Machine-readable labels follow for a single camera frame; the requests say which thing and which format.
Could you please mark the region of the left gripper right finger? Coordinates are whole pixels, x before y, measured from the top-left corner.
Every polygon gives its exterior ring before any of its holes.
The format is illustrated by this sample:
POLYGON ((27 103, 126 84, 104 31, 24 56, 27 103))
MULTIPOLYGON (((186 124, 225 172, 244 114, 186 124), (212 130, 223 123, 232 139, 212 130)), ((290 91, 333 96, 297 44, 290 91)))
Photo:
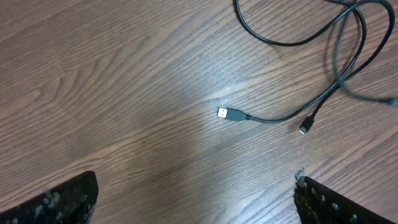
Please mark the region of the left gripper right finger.
POLYGON ((394 224, 305 175, 295 174, 294 204, 302 224, 394 224))

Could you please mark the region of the black USB cable short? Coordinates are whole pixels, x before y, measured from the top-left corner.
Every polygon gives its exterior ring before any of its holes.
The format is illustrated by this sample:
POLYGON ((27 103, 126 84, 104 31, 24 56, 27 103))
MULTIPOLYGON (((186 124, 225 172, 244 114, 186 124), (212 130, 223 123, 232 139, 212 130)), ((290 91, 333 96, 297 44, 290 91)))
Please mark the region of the black USB cable short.
POLYGON ((335 76, 335 84, 332 86, 331 90, 326 91, 325 96, 322 97, 321 102, 319 102, 318 106, 315 108, 313 113, 310 116, 307 116, 302 124, 299 127, 299 132, 301 134, 307 134, 310 128, 312 127, 315 117, 322 107, 322 105, 326 102, 329 97, 334 94, 338 89, 342 89, 348 96, 356 99, 356 100, 361 100, 361 101, 368 101, 368 102, 374 102, 374 103, 382 103, 385 105, 389 106, 397 106, 397 98, 376 98, 376 97, 370 97, 370 96, 364 96, 360 95, 358 93, 355 93, 351 91, 347 85, 346 82, 353 78, 357 73, 359 73, 362 69, 364 69, 367 65, 369 65, 375 58, 376 56, 380 53, 382 48, 385 46, 387 43, 389 37, 392 34, 392 31, 394 29, 394 24, 395 24, 395 13, 394 9, 391 6, 391 4, 388 1, 385 0, 366 0, 366 1, 353 1, 353 2, 347 2, 347 9, 345 9, 341 14, 339 14, 336 18, 334 18, 331 22, 331 25, 334 25, 336 22, 341 21, 341 26, 339 29, 338 37, 336 40, 335 47, 333 49, 333 56, 332 56, 332 66, 333 66, 333 74, 335 76), (364 20, 364 17, 359 10, 359 6, 363 4, 370 4, 370 3, 375 3, 375 4, 380 4, 383 6, 388 14, 389 18, 389 25, 386 31, 386 34, 384 35, 381 43, 379 46, 376 48, 375 52, 356 70, 352 70, 354 67, 354 64, 356 63, 363 47, 366 41, 366 35, 367 35, 367 27, 366 27, 366 22, 364 20), (350 61, 349 64, 347 64, 347 67, 344 70, 340 70, 338 66, 338 54, 339 54, 339 49, 340 49, 340 43, 341 39, 343 37, 343 32, 346 26, 346 22, 348 20, 348 15, 349 13, 354 13, 356 14, 359 22, 361 23, 361 41, 359 43, 359 47, 354 54, 352 60, 350 61))

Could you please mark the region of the black USB cable long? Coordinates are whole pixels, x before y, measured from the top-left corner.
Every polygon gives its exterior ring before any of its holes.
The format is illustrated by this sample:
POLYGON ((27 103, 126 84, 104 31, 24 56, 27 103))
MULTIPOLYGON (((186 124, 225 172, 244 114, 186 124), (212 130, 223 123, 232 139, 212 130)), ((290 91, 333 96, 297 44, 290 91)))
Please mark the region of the black USB cable long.
MULTIPOLYGON (((310 37, 300 41, 300 42, 292 42, 292 43, 283 43, 283 42, 276 42, 270 39, 267 39, 261 35, 259 35, 257 32, 253 31, 248 24, 246 23, 246 21, 244 20, 243 14, 241 12, 240 6, 239 6, 239 1, 238 0, 234 0, 234 8, 238 17, 238 20, 240 21, 241 25, 245 28, 245 30, 251 34, 253 37, 255 37, 256 39, 266 43, 266 44, 270 44, 270 45, 275 45, 275 46, 279 46, 279 47, 296 47, 299 45, 303 45, 306 44, 310 41, 312 41, 313 39, 316 39, 318 36, 322 35, 324 32, 326 32, 328 29, 330 29, 331 27, 333 27, 334 25, 331 25, 332 19, 329 23, 327 23, 325 26, 323 26, 319 31, 317 31, 316 33, 314 33, 313 35, 311 35, 310 37)), ((347 3, 348 1, 335 1, 335 4, 342 4, 346 7, 347 9, 347 3)), ((303 106, 301 106, 300 108, 298 108, 296 111, 294 111, 293 113, 283 117, 283 118, 278 118, 278 119, 262 119, 262 118, 257 118, 255 116, 251 116, 250 114, 244 113, 241 110, 237 110, 237 109, 232 109, 232 108, 219 108, 217 111, 217 117, 219 118, 224 118, 230 121, 245 121, 245 120, 252 120, 252 121, 257 121, 260 123, 266 123, 266 124, 272 124, 272 123, 281 123, 284 121, 287 121, 295 116, 297 116, 299 113, 301 113, 303 110, 307 109, 308 107, 314 105, 315 103, 321 102, 321 99, 323 96, 325 96, 326 91, 331 90, 332 86, 335 84, 335 82, 328 87, 323 93, 319 94, 318 96, 314 97, 313 99, 311 99, 310 101, 308 101, 307 103, 305 103, 303 106)))

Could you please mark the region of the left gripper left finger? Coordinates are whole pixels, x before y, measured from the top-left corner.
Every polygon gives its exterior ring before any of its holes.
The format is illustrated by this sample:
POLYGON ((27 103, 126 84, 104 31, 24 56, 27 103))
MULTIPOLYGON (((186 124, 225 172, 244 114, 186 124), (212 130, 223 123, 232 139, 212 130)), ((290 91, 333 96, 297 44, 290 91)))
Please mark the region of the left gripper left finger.
POLYGON ((2 224, 89 224, 98 198, 95 172, 80 175, 1 212, 2 224))

